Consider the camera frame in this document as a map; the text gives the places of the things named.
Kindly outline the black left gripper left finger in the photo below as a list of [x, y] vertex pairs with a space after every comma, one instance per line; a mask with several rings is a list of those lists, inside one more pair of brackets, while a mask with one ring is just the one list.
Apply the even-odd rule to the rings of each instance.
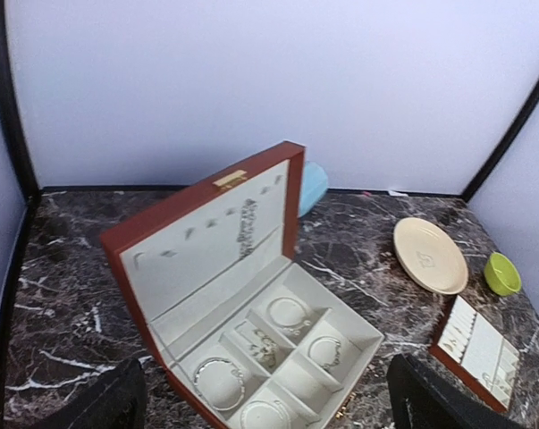
[[147, 384], [143, 361], [90, 364], [66, 357], [49, 363], [69, 366], [74, 376], [39, 380], [34, 374], [4, 387], [5, 428], [143, 428]]

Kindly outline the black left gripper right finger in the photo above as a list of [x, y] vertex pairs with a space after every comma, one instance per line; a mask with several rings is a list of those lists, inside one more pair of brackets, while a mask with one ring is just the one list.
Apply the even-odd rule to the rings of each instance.
[[409, 354], [392, 359], [386, 378], [397, 429], [521, 426], [470, 399]]

